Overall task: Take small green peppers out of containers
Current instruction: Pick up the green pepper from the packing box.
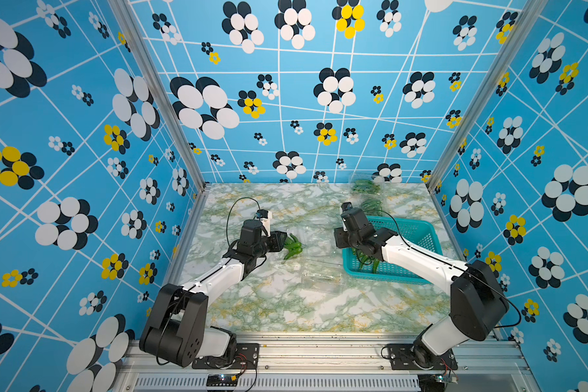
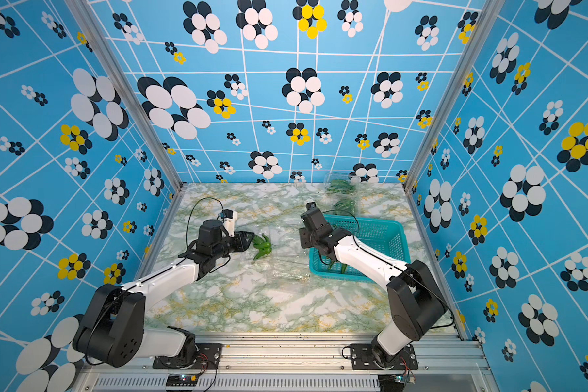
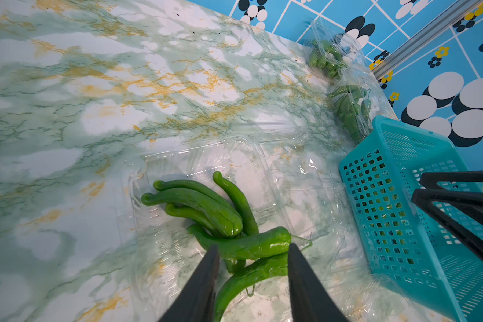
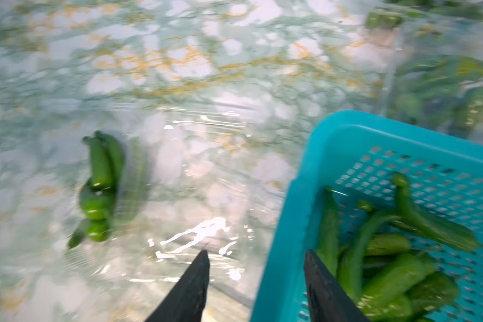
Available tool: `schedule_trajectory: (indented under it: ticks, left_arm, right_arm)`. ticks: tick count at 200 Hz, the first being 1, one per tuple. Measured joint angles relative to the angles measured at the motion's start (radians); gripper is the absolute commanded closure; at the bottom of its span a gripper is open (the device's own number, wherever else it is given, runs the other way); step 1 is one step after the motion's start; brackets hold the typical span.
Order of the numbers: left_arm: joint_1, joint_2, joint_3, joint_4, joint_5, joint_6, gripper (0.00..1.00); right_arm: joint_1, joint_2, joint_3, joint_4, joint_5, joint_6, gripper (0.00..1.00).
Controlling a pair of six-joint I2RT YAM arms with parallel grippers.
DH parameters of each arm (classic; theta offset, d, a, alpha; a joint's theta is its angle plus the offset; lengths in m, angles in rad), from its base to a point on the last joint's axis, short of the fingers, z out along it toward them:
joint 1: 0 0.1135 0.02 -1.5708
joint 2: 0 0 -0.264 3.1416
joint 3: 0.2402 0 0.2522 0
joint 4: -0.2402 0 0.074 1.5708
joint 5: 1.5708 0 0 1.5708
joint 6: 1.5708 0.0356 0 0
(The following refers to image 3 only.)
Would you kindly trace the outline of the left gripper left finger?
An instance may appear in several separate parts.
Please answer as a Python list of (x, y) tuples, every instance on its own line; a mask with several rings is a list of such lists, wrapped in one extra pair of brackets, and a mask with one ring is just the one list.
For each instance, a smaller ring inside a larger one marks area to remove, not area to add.
[(219, 250), (212, 246), (159, 321), (213, 321)]

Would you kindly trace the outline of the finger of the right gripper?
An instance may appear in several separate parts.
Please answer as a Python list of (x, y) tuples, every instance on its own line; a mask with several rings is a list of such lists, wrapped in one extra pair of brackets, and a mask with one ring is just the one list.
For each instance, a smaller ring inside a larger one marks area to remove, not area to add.
[(483, 170), (423, 173), (419, 181), (426, 189), (441, 189), (439, 182), (483, 182)]
[(481, 237), (434, 205), (434, 202), (448, 203), (483, 226), (483, 193), (417, 189), (413, 192), (412, 201), (483, 262), (483, 240)]

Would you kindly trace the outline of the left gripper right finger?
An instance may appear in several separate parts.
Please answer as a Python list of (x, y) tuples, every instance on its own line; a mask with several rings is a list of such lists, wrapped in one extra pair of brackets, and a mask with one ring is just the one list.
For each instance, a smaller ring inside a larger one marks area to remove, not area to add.
[(288, 285), (293, 321), (348, 321), (296, 244), (288, 250)]

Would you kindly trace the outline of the green pepper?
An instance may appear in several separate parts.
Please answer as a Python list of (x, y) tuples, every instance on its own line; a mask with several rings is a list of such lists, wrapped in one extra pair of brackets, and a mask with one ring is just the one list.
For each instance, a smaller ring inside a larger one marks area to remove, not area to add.
[(261, 258), (251, 265), (236, 272), (220, 288), (215, 299), (213, 321), (221, 321), (228, 305), (245, 288), (254, 286), (263, 280), (288, 275), (288, 254)]
[(217, 246), (222, 259), (258, 260), (287, 253), (292, 243), (298, 245), (300, 250), (313, 245), (311, 240), (294, 236), (284, 227), (234, 239), (213, 237), (199, 225), (189, 226), (187, 232), (193, 235), (206, 251), (212, 246)]

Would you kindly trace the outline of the teal plastic basket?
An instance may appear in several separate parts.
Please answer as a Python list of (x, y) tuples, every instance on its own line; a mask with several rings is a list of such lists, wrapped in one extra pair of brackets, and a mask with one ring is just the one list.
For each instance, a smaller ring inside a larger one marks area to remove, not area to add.
[(411, 200), (424, 173), (466, 170), (448, 138), (382, 116), (339, 165), (371, 271), (454, 321), (483, 321), (483, 262)]

